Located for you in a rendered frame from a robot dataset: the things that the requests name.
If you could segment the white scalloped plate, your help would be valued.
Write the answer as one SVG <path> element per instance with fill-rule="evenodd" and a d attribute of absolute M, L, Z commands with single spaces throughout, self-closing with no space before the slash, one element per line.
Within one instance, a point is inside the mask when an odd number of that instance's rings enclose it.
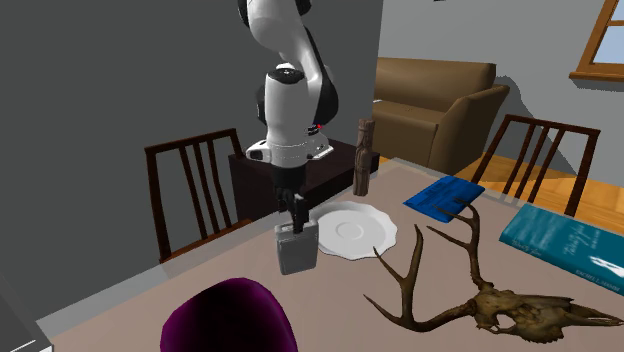
<path fill-rule="evenodd" d="M 347 260 L 374 258 L 396 245 L 397 226 L 375 207 L 353 201 L 319 205 L 310 211 L 319 225 L 319 249 Z"/>

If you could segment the small blue book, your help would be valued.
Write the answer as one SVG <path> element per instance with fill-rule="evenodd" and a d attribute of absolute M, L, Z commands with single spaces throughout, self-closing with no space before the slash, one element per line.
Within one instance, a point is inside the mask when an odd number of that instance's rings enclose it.
<path fill-rule="evenodd" d="M 485 188 L 454 176 L 445 176 L 403 202 L 407 207 L 442 223 L 449 223 Z"/>

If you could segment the brown carved wooden figure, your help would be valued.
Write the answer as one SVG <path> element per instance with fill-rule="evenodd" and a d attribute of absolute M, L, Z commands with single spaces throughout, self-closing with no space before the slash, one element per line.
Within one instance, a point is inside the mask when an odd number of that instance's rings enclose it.
<path fill-rule="evenodd" d="M 372 119 L 360 119 L 355 150 L 353 194 L 366 196 L 370 183 L 372 145 L 375 122 Z"/>

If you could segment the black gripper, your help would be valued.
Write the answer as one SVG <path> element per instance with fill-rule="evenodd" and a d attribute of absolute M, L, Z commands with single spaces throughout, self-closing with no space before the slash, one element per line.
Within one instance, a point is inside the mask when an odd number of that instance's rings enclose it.
<path fill-rule="evenodd" d="M 293 232 L 301 233 L 309 221 L 307 201 L 297 194 L 306 182 L 306 165 L 294 168 L 272 165 L 271 170 L 277 209 L 280 213 L 291 212 Z"/>

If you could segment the dark purple rounded object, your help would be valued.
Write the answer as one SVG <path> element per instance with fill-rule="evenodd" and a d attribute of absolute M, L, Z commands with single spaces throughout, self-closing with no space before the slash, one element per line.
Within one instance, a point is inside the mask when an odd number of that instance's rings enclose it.
<path fill-rule="evenodd" d="M 171 313 L 160 352 L 298 352 L 298 346 L 271 291 L 248 278 L 231 278 Z"/>

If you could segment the large teal book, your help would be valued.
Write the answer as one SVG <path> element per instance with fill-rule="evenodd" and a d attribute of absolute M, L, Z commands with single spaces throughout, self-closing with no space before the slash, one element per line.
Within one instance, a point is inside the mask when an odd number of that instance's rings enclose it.
<path fill-rule="evenodd" d="M 499 241 L 624 296 L 624 236 L 523 205 Z"/>

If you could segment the dark robot stand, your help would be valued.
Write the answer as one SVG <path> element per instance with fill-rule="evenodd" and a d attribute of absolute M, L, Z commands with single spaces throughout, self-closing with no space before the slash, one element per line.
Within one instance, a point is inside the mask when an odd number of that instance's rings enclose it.
<path fill-rule="evenodd" d="M 309 208 L 353 185 L 356 147 L 333 139 L 329 144 L 333 152 L 306 165 L 306 183 L 301 191 Z M 271 165 L 235 154 L 228 159 L 238 218 L 255 221 L 276 212 Z"/>

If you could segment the brown antlered deer skull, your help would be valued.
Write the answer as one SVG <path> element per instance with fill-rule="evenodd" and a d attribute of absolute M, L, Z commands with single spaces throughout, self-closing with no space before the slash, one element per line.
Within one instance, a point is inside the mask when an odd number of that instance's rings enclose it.
<path fill-rule="evenodd" d="M 470 240 L 460 241 L 438 229 L 434 232 L 467 251 L 470 277 L 477 286 L 478 293 L 465 303 L 449 308 L 426 321 L 417 321 L 414 318 L 413 295 L 424 245 L 423 233 L 420 228 L 416 228 L 416 242 L 406 275 L 400 275 L 382 259 L 381 255 L 376 256 L 397 281 L 401 290 L 401 314 L 399 316 L 391 314 L 377 302 L 372 303 L 385 318 L 407 330 L 425 333 L 470 316 L 475 320 L 478 329 L 484 329 L 494 335 L 517 336 L 527 342 L 539 344 L 549 344 L 563 339 L 565 327 L 624 326 L 624 319 L 577 305 L 569 297 L 518 294 L 512 290 L 499 290 L 492 282 L 484 280 L 478 257 L 481 234 L 480 214 L 467 201 L 460 200 L 459 202 L 466 205 L 472 215 L 465 217 L 455 214 L 453 217 L 470 227 Z"/>

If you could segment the beige table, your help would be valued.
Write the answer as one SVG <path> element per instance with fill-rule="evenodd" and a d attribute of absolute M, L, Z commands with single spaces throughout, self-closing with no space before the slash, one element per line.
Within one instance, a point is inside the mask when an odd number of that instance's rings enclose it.
<path fill-rule="evenodd" d="M 55 352 L 159 352 L 169 315 L 200 291 L 231 277 L 268 288 L 282 305 L 300 352 L 624 352 L 624 297 L 500 242 L 520 202 L 493 191 L 473 202 L 481 218 L 482 277 L 499 289 L 571 298 L 622 319 L 618 327 L 568 327 L 564 338 L 534 344 L 479 329 L 470 317 L 429 333 L 392 324 L 401 310 L 396 276 L 405 274 L 417 241 L 424 244 L 414 291 L 414 315 L 427 320 L 476 294 L 463 243 L 462 220 L 438 223 L 405 206 L 435 173 L 398 160 L 374 175 L 364 202 L 389 215 L 397 242 L 380 258 L 349 261 L 320 254 L 314 269 L 282 275 L 274 228 L 288 220 L 274 213 L 171 259 L 120 284 L 123 297 L 107 303 L 98 293 L 76 304 L 85 315 L 64 329 L 58 316 L 42 321 Z"/>

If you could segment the grey rectangular box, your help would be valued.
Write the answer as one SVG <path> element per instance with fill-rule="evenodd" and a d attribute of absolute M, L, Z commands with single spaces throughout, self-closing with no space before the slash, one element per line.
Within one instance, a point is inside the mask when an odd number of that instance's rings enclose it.
<path fill-rule="evenodd" d="M 313 269 L 317 263 L 319 225 L 314 219 L 306 222 L 300 233 L 292 223 L 275 227 L 277 256 L 282 275 Z"/>

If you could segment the wooden framed window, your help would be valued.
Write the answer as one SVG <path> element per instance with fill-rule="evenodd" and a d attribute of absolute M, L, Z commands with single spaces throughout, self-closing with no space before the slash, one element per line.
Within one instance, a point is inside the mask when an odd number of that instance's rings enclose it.
<path fill-rule="evenodd" d="M 605 0 L 570 79 L 624 82 L 624 0 Z"/>

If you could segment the brown sofa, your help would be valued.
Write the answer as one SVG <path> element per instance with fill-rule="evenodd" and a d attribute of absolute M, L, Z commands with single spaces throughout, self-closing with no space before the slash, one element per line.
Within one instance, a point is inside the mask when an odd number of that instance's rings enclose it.
<path fill-rule="evenodd" d="M 494 63 L 377 59 L 373 150 L 454 175 L 482 156 L 510 87 Z"/>

